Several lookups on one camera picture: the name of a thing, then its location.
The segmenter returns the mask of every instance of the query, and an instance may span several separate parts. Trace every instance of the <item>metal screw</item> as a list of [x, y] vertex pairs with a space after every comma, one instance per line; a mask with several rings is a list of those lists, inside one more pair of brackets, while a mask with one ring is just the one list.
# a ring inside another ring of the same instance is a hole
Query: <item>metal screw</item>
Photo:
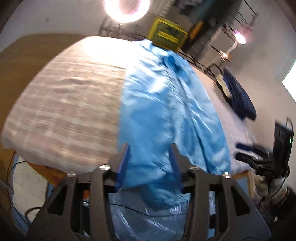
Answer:
[[225, 173], [222, 174], [222, 177], [228, 179], [228, 178], [231, 178], [232, 175], [229, 172], [225, 172]]
[[71, 172], [67, 173], [67, 176], [68, 177], [75, 177], [76, 176], [76, 172], [71, 171]]
[[106, 170], [109, 170], [109, 169], [110, 169], [110, 166], [107, 165], [107, 164], [105, 164], [105, 165], [101, 165], [101, 166], [99, 167], [99, 169], [102, 170], [102, 171], [106, 171]]
[[189, 170], [191, 170], [191, 171], [197, 171], [197, 170], [199, 170], [200, 168], [199, 167], [197, 167], [197, 166], [190, 166], [189, 167]]

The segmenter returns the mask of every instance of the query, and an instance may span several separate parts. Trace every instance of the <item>yellow crate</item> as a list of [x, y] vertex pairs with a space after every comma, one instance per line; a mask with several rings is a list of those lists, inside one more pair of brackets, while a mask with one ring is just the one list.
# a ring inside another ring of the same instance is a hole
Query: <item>yellow crate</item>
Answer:
[[148, 39], [154, 45], [177, 52], [188, 37], [188, 33], [167, 19], [157, 17], [150, 29]]

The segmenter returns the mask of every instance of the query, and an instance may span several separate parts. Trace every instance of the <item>blue garment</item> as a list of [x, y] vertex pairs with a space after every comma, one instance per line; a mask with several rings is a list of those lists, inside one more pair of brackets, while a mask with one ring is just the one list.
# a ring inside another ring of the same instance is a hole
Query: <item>blue garment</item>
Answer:
[[251, 99], [249, 98], [246, 91], [239, 84], [237, 79], [227, 68], [223, 70], [223, 79], [232, 95], [231, 99], [225, 99], [233, 108], [237, 116], [242, 120], [246, 117], [250, 118], [251, 120], [255, 120], [257, 113]]
[[119, 147], [131, 147], [125, 188], [139, 187], [154, 210], [189, 201], [175, 183], [168, 159], [171, 143], [213, 174], [230, 172], [226, 138], [214, 106], [188, 64], [173, 51], [134, 42], [137, 58], [122, 91]]

